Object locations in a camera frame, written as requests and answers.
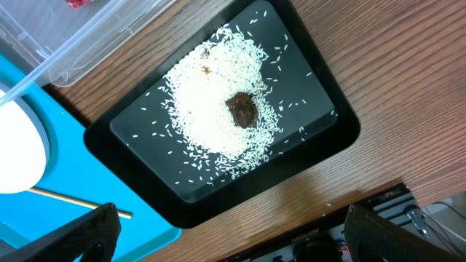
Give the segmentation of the large white round plate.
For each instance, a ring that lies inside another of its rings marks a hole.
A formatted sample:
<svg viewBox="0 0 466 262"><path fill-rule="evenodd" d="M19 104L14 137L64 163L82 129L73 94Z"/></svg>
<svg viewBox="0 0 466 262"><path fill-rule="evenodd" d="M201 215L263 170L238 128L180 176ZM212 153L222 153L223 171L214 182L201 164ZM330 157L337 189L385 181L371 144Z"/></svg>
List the large white round plate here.
<svg viewBox="0 0 466 262"><path fill-rule="evenodd" d="M1 106L1 193L29 190L42 178L50 143L42 122L21 98Z"/></svg>

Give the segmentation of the wooden chopstick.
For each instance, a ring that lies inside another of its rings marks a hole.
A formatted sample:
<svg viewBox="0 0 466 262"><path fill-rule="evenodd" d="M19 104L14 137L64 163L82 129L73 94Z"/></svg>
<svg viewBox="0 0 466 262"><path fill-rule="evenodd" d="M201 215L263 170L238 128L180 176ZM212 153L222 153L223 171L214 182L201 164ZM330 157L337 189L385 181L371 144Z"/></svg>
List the wooden chopstick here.
<svg viewBox="0 0 466 262"><path fill-rule="evenodd" d="M90 209L93 209L93 210L100 207L99 204L96 204L96 203L93 203L93 202L88 202L88 201L83 200L83 199L77 199L77 198L74 198L72 196L66 196L64 194L58 194L58 193L48 191L48 190L44 190L44 189L41 189L41 188L32 187L32 188L28 189L28 192L33 193L33 194L42 195L44 197L49 197L49 198L52 198L52 199L60 200L60 201L63 201L63 202L71 203L71 204L74 204L74 205L79 205L81 207L90 208Z"/></svg>

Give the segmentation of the white rice pile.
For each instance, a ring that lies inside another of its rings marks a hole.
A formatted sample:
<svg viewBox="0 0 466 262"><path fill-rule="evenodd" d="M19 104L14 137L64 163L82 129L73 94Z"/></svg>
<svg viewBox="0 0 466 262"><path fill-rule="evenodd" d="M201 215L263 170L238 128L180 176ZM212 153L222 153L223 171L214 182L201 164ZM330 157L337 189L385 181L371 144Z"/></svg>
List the white rice pile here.
<svg viewBox="0 0 466 262"><path fill-rule="evenodd" d="M181 58L156 88L159 102L142 112L161 109L164 120L153 121L155 138L176 138L187 164L196 171L223 172L238 178L272 158L272 144L284 132L285 103L270 98L283 70L287 44L266 50L253 39L252 28L262 11L241 28L228 22ZM238 92L250 95L258 109L256 127L235 125L226 101Z"/></svg>

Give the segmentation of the red snack wrapper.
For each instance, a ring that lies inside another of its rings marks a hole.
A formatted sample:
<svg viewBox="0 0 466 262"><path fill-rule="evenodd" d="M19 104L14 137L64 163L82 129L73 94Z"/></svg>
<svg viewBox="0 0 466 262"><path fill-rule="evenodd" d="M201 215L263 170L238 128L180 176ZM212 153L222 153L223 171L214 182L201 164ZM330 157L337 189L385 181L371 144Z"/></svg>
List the red snack wrapper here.
<svg viewBox="0 0 466 262"><path fill-rule="evenodd" d="M66 3L69 5L70 8L72 9L77 9L93 0L66 0Z"/></svg>

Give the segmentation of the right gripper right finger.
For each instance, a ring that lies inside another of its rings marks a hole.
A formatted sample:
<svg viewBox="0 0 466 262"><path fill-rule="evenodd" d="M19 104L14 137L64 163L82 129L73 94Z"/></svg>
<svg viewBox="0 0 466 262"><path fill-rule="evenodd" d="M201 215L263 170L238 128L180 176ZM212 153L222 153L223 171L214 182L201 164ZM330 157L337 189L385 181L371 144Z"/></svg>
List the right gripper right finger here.
<svg viewBox="0 0 466 262"><path fill-rule="evenodd" d="M396 226L376 213L350 205L344 237L353 261L463 262L463 258Z"/></svg>

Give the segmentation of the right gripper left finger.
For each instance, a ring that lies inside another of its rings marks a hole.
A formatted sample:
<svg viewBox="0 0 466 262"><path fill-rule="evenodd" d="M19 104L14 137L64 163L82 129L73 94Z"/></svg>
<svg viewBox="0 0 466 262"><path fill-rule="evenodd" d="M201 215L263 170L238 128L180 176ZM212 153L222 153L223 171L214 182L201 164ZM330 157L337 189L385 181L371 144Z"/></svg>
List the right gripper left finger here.
<svg viewBox="0 0 466 262"><path fill-rule="evenodd" d="M1 261L111 262L120 232L117 208L109 202L2 256Z"/></svg>

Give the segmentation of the brown food scrap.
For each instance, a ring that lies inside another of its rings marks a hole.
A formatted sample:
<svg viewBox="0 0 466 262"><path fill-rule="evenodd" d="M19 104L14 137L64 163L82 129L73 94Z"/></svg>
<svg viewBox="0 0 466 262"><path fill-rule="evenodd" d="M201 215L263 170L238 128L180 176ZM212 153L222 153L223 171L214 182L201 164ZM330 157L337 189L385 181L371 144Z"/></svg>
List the brown food scrap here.
<svg viewBox="0 0 466 262"><path fill-rule="evenodd" d="M236 126L243 129L256 127L258 109L248 93L238 92L231 99L226 101L226 106Z"/></svg>

